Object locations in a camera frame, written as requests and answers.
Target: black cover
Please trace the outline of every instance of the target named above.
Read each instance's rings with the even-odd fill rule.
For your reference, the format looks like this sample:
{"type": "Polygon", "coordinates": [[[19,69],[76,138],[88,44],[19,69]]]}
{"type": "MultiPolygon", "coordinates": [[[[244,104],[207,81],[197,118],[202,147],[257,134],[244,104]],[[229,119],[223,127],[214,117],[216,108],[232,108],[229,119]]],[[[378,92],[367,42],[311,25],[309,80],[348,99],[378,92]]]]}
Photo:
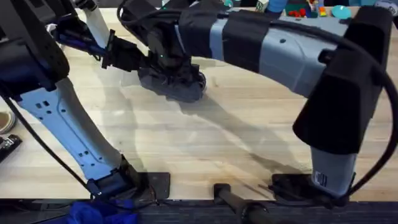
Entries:
{"type": "MultiPolygon", "coordinates": [[[[345,37],[366,49],[386,68],[392,16],[364,6],[345,37]]],[[[358,153],[381,86],[362,55],[339,46],[293,125],[303,142],[332,154],[358,153]]]]}
{"type": "Polygon", "coordinates": [[[0,27],[10,39],[0,45],[0,80],[8,96],[44,87],[50,91],[69,73],[69,64],[52,36],[23,0],[0,1],[0,27]]]}
{"type": "Polygon", "coordinates": [[[217,12],[182,12],[179,30],[187,55],[211,58],[210,29],[216,20],[217,12]]]}
{"type": "Polygon", "coordinates": [[[265,14],[246,10],[230,13],[223,29],[224,61],[258,73],[261,44],[268,28],[265,14]]]}

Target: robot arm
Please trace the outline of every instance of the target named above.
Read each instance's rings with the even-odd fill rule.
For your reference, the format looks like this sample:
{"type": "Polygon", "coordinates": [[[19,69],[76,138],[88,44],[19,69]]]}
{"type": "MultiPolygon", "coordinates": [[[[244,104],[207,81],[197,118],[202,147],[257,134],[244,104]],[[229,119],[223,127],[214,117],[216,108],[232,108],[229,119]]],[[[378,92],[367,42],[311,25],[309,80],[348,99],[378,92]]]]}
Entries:
{"type": "Polygon", "coordinates": [[[67,59],[28,5],[1,1],[0,25],[6,35],[0,46],[3,97],[14,99],[61,142],[92,194],[113,197],[137,190],[137,172],[87,115],[67,77],[67,59]]]}
{"type": "MultiPolygon", "coordinates": [[[[165,68],[178,64],[179,58],[213,58],[264,75],[308,98],[294,132],[311,146],[312,185],[332,198],[345,195],[381,91],[372,78],[377,75],[372,65],[337,44],[274,26],[277,22],[267,15],[235,10],[220,13],[220,8],[210,9],[202,3],[206,1],[183,10],[177,21],[147,19],[138,25],[126,21],[155,9],[146,1],[128,1],[121,22],[148,45],[165,68]]],[[[352,21],[331,17],[281,17],[279,21],[321,27],[344,36],[386,67],[392,16],[383,9],[363,7],[352,21]],[[358,39],[370,32],[379,34],[377,40],[358,39]]]]}

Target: wooden table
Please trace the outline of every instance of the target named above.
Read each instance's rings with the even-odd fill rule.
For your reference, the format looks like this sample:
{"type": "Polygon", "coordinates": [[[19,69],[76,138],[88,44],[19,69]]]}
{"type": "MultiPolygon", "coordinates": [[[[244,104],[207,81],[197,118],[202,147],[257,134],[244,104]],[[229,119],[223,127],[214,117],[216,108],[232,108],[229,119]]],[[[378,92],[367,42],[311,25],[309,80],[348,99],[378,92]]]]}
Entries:
{"type": "MultiPolygon", "coordinates": [[[[102,9],[109,28],[137,42],[102,9]]],[[[109,142],[139,171],[172,175],[170,198],[211,199],[212,186],[226,182],[244,198],[272,199],[266,186],[275,173],[311,173],[309,147],[292,131],[305,99],[252,72],[215,60],[193,59],[207,77],[204,99],[193,104],[167,101],[143,89],[135,72],[103,70],[89,55],[65,48],[70,75],[88,114],[109,142]]],[[[388,71],[397,82],[398,36],[393,31],[388,71]]],[[[1,102],[0,109],[7,110],[1,102]]],[[[358,177],[379,158],[391,130],[383,93],[359,154],[358,177]]],[[[24,116],[45,142],[82,177],[60,143],[30,114],[24,116]]],[[[88,198],[18,124],[23,144],[0,164],[0,198],[88,198]]],[[[398,157],[352,200],[397,201],[398,157]]]]}

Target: black object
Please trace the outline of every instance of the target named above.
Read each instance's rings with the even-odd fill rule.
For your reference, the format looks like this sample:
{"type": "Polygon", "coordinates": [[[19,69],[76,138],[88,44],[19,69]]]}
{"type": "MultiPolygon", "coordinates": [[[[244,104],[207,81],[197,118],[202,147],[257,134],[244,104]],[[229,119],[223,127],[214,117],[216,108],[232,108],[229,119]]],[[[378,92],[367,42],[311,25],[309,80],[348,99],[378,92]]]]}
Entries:
{"type": "Polygon", "coordinates": [[[22,140],[15,134],[10,134],[5,139],[0,137],[0,162],[12,153],[21,143],[22,140]]]}
{"type": "Polygon", "coordinates": [[[10,40],[0,48],[6,97],[19,101],[28,91],[54,90],[55,83],[68,76],[67,58],[24,1],[2,1],[0,27],[10,40]]]}
{"type": "Polygon", "coordinates": [[[99,180],[88,180],[87,187],[97,198],[150,199],[151,190],[155,190],[157,198],[166,199],[170,192],[170,173],[138,173],[122,155],[120,168],[99,180]]]}
{"type": "Polygon", "coordinates": [[[228,184],[215,184],[213,194],[215,203],[228,204],[242,224],[294,224],[294,222],[271,217],[267,208],[260,202],[244,200],[232,194],[231,186],[228,184]]]}
{"type": "MultiPolygon", "coordinates": [[[[385,69],[391,23],[388,10],[362,7],[344,38],[362,46],[385,69]]],[[[367,58],[339,45],[296,119],[294,133],[325,152],[358,153],[381,91],[378,75],[367,58]]]]}
{"type": "Polygon", "coordinates": [[[349,202],[349,197],[337,200],[316,188],[310,174],[273,174],[272,185],[268,188],[274,192],[278,204],[290,207],[324,206],[332,209],[345,206],[349,202]]]}

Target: black mount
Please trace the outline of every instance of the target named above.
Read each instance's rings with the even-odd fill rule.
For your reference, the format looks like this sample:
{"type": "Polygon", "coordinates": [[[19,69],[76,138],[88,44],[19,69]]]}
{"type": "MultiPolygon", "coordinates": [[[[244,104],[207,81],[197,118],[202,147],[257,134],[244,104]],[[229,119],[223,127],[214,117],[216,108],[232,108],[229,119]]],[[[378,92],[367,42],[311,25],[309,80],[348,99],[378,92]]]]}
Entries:
{"type": "Polygon", "coordinates": [[[332,209],[343,207],[349,202],[349,197],[336,198],[316,188],[310,174],[274,174],[272,185],[268,188],[274,192],[279,204],[293,207],[324,206],[332,209]]]}
{"type": "Polygon", "coordinates": [[[167,199],[170,194],[170,173],[137,172],[122,155],[120,168],[99,180],[87,182],[92,195],[104,199],[167,199]]]}

